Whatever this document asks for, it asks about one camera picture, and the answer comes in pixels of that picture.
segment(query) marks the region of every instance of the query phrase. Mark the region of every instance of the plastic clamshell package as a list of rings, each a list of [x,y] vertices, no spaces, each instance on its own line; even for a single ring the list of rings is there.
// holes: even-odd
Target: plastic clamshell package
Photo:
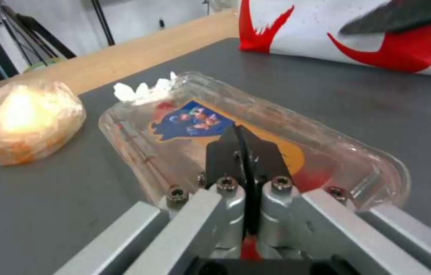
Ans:
[[[275,142],[301,192],[344,188],[358,209],[408,197],[409,172],[392,155],[200,73],[112,106],[99,126],[157,204],[170,186],[198,189],[206,145],[232,123]]]

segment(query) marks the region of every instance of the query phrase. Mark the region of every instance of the wooden table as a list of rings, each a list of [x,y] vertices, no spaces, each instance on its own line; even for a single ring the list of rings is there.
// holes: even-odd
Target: wooden table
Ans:
[[[0,87],[10,81],[40,78],[61,81],[75,94],[82,94],[222,39],[238,37],[237,22],[235,10],[216,13],[40,71],[17,75],[0,81]]]

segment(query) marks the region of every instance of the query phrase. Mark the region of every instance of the orange plastic bag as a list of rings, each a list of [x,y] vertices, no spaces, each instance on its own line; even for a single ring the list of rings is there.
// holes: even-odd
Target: orange plastic bag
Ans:
[[[0,88],[0,165],[42,159],[80,129],[85,108],[67,85],[30,80]]]

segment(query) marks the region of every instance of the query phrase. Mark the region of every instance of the red pattern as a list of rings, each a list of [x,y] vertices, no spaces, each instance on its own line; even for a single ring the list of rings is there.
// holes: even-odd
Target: red pattern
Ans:
[[[417,73],[431,66],[431,25],[400,34],[386,33],[377,52],[350,49],[327,34],[336,47],[349,58],[371,66]]]
[[[249,1],[250,0],[242,0],[241,2],[241,13],[239,17],[240,49],[270,53],[270,46],[276,33],[285,24],[292,12],[294,12],[295,7],[292,5],[292,7],[281,14],[270,27],[266,27],[264,31],[259,34],[252,25]]]

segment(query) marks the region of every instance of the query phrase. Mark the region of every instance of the blue label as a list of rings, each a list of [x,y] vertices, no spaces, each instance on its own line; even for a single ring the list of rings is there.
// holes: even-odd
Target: blue label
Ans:
[[[196,101],[186,103],[182,108],[167,114],[160,123],[153,122],[154,134],[160,134],[161,141],[175,138],[196,138],[220,136],[234,121],[212,111]]]

